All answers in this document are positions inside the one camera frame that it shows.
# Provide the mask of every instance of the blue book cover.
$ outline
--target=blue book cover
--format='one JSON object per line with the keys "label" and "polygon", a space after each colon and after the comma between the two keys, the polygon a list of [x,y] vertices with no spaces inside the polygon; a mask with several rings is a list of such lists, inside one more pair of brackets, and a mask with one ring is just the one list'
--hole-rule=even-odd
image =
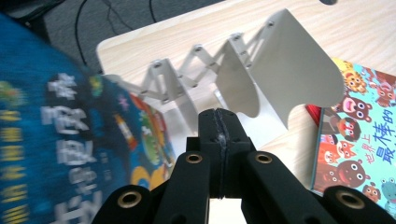
{"label": "blue book cover", "polygon": [[333,60],[346,90],[339,104],[322,108],[312,190],[357,189],[396,217],[396,77]]}
{"label": "blue book cover", "polygon": [[175,164],[162,114],[0,14],[1,223],[91,223]]}

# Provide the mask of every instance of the book holder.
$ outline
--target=book holder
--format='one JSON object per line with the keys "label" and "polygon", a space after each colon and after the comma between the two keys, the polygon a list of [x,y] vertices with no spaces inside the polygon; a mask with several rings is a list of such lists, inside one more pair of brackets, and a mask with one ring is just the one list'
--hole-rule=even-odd
{"label": "book holder", "polygon": [[[247,136],[260,148],[287,130],[295,106],[328,107],[344,93],[337,66],[286,9],[271,16],[247,43],[243,34],[233,34],[214,56],[203,45],[193,46],[179,69],[168,59],[154,61],[140,85],[106,77],[148,103],[157,101],[165,120],[172,120],[168,129],[177,155],[185,137],[197,134],[198,112],[205,109],[237,113]],[[200,88],[199,94],[191,93]],[[170,103],[176,105],[166,110]]]}

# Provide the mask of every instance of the table surface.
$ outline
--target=table surface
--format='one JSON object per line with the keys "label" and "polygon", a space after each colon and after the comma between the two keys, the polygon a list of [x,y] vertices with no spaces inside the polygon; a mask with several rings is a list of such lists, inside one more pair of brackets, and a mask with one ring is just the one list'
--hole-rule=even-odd
{"label": "table surface", "polygon": [[[244,33],[248,41],[283,8],[330,57],[396,75],[396,1],[389,0],[339,0],[333,6],[319,0],[229,0],[107,39],[97,54],[105,74],[134,81],[157,59],[168,58],[179,68],[196,44],[213,55],[233,33]],[[290,112],[289,131],[259,149],[276,154],[309,188],[317,135],[318,127],[299,105]]]}

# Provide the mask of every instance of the cartoon character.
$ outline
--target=cartoon character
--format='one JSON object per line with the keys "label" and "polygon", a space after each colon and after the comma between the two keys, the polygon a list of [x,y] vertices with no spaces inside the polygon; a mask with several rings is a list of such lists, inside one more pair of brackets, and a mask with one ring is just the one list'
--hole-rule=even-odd
{"label": "cartoon character", "polygon": [[363,102],[361,99],[351,97],[349,94],[346,94],[341,103],[332,107],[332,109],[337,113],[344,112],[353,119],[372,121],[369,116],[370,110],[373,109],[372,105]]}
{"label": "cartoon character", "polygon": [[349,159],[356,156],[356,153],[352,151],[354,146],[347,141],[340,141],[336,145],[321,142],[319,145],[318,162],[338,163],[337,159],[339,158]]}
{"label": "cartoon character", "polygon": [[342,71],[344,81],[346,86],[354,92],[360,92],[362,94],[366,93],[366,82],[363,80],[361,74],[357,73],[355,70]]}
{"label": "cartoon character", "polygon": [[382,82],[379,85],[374,82],[370,83],[370,87],[376,89],[376,93],[378,93],[379,98],[376,99],[376,102],[382,107],[390,107],[395,104],[391,103],[396,99],[396,95],[394,93],[395,88],[390,86],[388,82]]}
{"label": "cartoon character", "polygon": [[353,69],[352,63],[336,58],[333,58],[332,61],[337,64],[337,67],[340,69],[340,72],[344,77],[347,91],[360,92],[362,94],[367,92],[366,82],[363,80],[361,74],[357,73]]}
{"label": "cartoon character", "polygon": [[371,182],[370,185],[365,185],[363,187],[363,194],[375,203],[381,199],[381,191],[375,187],[374,182]]}
{"label": "cartoon character", "polygon": [[318,163],[315,176],[315,190],[323,192],[329,186],[342,185],[337,168],[327,163]]}
{"label": "cartoon character", "polygon": [[330,143],[332,145],[335,145],[338,143],[338,138],[335,136],[335,134],[322,134],[320,136],[320,142],[325,142],[325,143]]}
{"label": "cartoon character", "polygon": [[366,174],[361,164],[362,160],[358,160],[343,161],[338,165],[336,172],[343,182],[343,185],[350,188],[357,188],[362,185],[366,179],[371,178]]}
{"label": "cartoon character", "polygon": [[352,151],[352,148],[355,145],[348,143],[347,141],[340,141],[337,144],[337,152],[340,157],[349,159],[353,156],[356,156],[356,153]]}
{"label": "cartoon character", "polygon": [[362,160],[342,161],[337,167],[330,164],[319,163],[315,180],[317,190],[325,190],[329,186],[344,185],[349,188],[357,188],[366,179],[371,179],[361,166]]}
{"label": "cartoon character", "polygon": [[374,72],[369,68],[366,68],[365,70],[370,74],[370,77],[368,78],[370,81],[370,87],[376,89],[376,92],[378,93],[379,98],[376,100],[376,102],[382,107],[395,106],[396,104],[391,103],[391,101],[396,99],[396,77],[375,71],[376,79],[379,82],[379,84],[376,84],[373,82],[375,77]]}
{"label": "cartoon character", "polygon": [[338,163],[338,159],[340,156],[337,151],[333,148],[336,148],[336,145],[330,143],[320,143],[318,152],[318,162],[320,163]]}
{"label": "cartoon character", "polygon": [[385,203],[385,210],[394,218],[396,218],[396,184],[395,179],[390,178],[381,180],[382,195],[388,200]]}
{"label": "cartoon character", "polygon": [[340,133],[349,142],[356,142],[361,137],[361,126],[355,119],[341,119],[332,109],[326,108],[322,120],[323,134]]}

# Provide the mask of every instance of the gray carpet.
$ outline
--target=gray carpet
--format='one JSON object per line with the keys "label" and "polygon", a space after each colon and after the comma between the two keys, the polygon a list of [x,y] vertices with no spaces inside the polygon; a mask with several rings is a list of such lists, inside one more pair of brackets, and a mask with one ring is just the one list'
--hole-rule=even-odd
{"label": "gray carpet", "polygon": [[[53,0],[28,0],[22,8],[12,8],[8,14],[20,17],[51,1]],[[163,21],[220,1],[152,0],[152,11],[156,21]],[[44,15],[44,23],[53,47],[80,63],[85,61],[97,73],[101,72],[101,67],[95,49],[101,41],[154,23],[149,0],[87,0],[79,14],[77,41],[75,23],[83,2],[84,0],[65,0]]]}

